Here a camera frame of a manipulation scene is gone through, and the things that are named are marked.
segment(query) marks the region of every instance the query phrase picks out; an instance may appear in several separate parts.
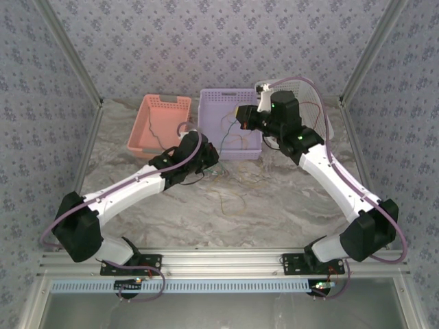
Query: wall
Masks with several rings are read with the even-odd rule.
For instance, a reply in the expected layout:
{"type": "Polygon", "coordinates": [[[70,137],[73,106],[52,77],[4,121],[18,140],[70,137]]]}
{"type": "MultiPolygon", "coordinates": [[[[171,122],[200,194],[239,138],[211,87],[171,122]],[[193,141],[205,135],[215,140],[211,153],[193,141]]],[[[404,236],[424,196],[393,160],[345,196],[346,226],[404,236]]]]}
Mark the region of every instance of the wall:
{"type": "Polygon", "coordinates": [[[437,0],[410,1],[349,106],[376,192],[400,206],[432,328],[439,328],[438,41],[437,0]]]}
{"type": "Polygon", "coordinates": [[[387,0],[51,0],[101,94],[305,75],[339,95],[387,0]]]}
{"type": "Polygon", "coordinates": [[[0,1],[0,328],[14,328],[38,238],[71,190],[95,112],[31,0],[0,1]]]}

